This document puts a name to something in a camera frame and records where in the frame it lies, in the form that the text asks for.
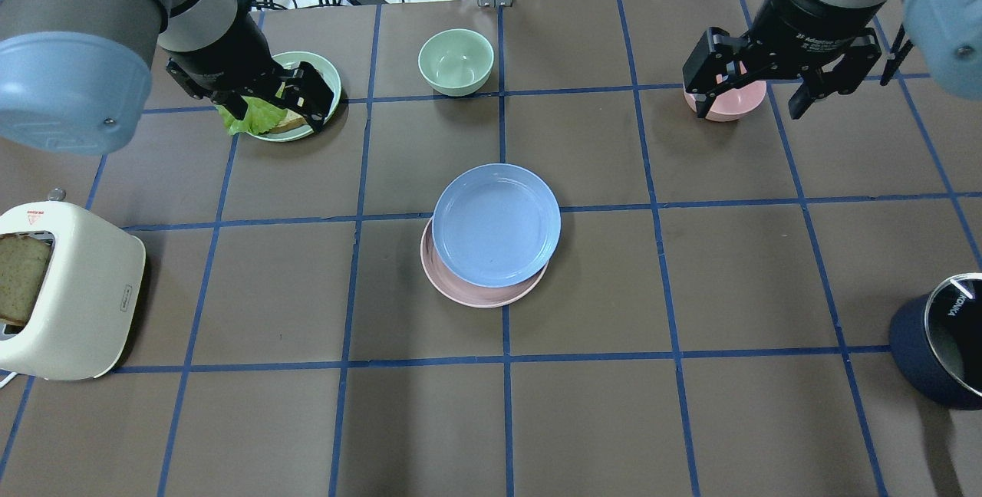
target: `pink bowl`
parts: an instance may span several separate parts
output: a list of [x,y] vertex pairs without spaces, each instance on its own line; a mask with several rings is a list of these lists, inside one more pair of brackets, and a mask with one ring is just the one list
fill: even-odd
[[502,305],[512,304],[525,297],[535,288],[535,285],[539,284],[542,275],[546,272],[546,267],[549,266],[547,263],[531,278],[504,288],[484,288],[470,284],[452,273],[440,259],[433,245],[432,219],[427,222],[427,228],[423,231],[423,237],[420,240],[420,260],[424,272],[427,273],[427,278],[440,294],[453,299],[457,304],[480,309],[501,308]]
[[[683,91],[685,102],[688,107],[695,111],[695,96]],[[767,94],[767,82],[754,81],[744,88],[734,88],[716,97],[712,108],[706,115],[706,119],[711,122],[732,122],[746,116],[764,102],[764,95]]]

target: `screw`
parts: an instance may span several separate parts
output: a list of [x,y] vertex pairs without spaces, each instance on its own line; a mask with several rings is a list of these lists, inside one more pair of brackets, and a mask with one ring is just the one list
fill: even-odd
[[63,189],[51,189],[48,193],[48,201],[62,201],[66,195]]

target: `blue plate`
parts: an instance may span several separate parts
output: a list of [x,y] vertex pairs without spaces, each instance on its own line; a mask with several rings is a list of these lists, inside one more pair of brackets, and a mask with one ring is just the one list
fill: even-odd
[[433,243],[456,276],[485,288],[529,279],[559,242],[559,204],[528,169],[493,163],[447,186],[433,212]]

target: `robotic arm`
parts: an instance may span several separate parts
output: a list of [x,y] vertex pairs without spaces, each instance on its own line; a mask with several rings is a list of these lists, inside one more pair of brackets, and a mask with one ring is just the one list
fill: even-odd
[[[866,25],[886,1],[765,0],[739,37],[708,28],[683,66],[697,116],[705,117],[721,93],[758,80],[801,78],[789,102],[793,119],[816,100],[855,91],[881,56]],[[906,30],[935,80],[948,92],[982,99],[982,0],[904,2]]]
[[189,95],[242,119],[255,96],[321,130],[333,93],[283,68],[236,0],[0,0],[0,136],[101,155],[129,143],[159,44]]

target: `green bowl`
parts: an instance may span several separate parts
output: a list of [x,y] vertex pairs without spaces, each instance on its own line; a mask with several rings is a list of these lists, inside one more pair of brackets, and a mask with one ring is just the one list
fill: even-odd
[[494,49],[484,35],[470,29],[448,29],[429,38],[420,49],[420,73],[432,88],[447,96],[466,96],[491,75]]

